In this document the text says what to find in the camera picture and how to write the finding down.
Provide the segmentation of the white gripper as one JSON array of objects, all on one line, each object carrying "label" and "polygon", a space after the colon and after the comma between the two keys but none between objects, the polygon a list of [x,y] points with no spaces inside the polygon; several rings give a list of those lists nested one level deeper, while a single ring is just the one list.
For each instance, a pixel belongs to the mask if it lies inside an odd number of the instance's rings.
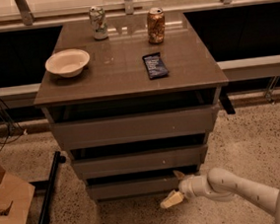
[{"label": "white gripper", "polygon": [[202,176],[186,176],[181,171],[174,170],[173,174],[179,180],[178,190],[171,191],[160,203],[163,209],[170,208],[183,202],[185,198],[203,196],[205,190],[205,179]]}]

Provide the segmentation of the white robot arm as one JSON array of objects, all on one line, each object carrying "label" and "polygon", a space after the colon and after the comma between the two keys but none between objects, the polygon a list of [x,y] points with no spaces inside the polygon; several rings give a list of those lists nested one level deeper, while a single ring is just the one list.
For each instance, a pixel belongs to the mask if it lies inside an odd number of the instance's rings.
[{"label": "white robot arm", "polygon": [[179,180],[178,190],[167,195],[160,203],[161,208],[170,208],[197,196],[227,202],[238,195],[272,215],[274,224],[280,224],[280,187],[253,182],[221,168],[212,169],[205,176],[186,175],[177,170],[174,174]]}]

